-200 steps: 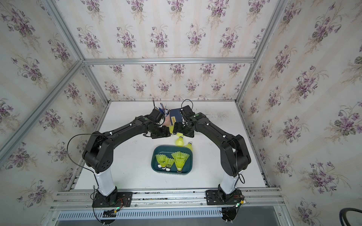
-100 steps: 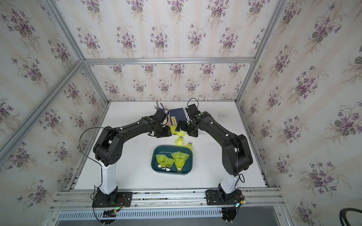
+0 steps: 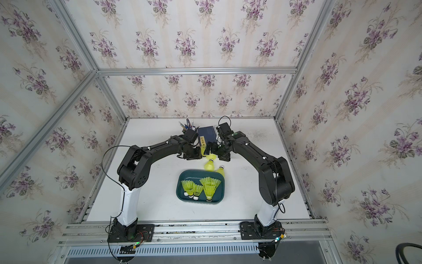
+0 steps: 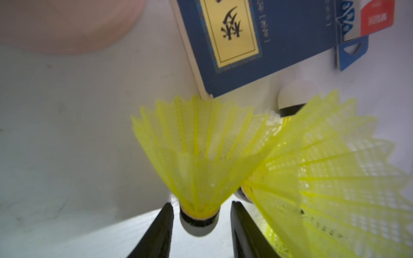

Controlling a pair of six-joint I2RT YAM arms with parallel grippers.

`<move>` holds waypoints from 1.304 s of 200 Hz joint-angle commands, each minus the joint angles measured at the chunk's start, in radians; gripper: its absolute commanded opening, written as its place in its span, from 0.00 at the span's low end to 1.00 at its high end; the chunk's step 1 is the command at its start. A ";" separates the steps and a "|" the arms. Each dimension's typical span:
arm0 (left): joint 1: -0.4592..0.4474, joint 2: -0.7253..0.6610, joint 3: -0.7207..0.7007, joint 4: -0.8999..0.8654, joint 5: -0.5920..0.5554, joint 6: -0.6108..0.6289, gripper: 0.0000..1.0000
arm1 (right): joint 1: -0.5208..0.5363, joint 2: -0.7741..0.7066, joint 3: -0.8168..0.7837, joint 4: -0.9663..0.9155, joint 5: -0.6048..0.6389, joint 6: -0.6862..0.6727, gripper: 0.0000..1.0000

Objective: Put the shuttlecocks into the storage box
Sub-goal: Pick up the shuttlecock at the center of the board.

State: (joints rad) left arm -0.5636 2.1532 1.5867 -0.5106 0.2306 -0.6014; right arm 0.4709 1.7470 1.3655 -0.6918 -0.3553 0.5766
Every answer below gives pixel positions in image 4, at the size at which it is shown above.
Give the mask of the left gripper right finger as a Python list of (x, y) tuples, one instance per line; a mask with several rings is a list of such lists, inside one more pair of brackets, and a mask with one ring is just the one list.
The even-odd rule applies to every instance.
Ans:
[(280, 258), (241, 202), (232, 202), (231, 231), (235, 258)]

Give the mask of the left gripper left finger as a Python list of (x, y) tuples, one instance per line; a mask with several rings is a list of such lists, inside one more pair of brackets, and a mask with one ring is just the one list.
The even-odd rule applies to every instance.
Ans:
[(174, 210), (166, 203), (127, 258), (168, 258), (171, 250)]

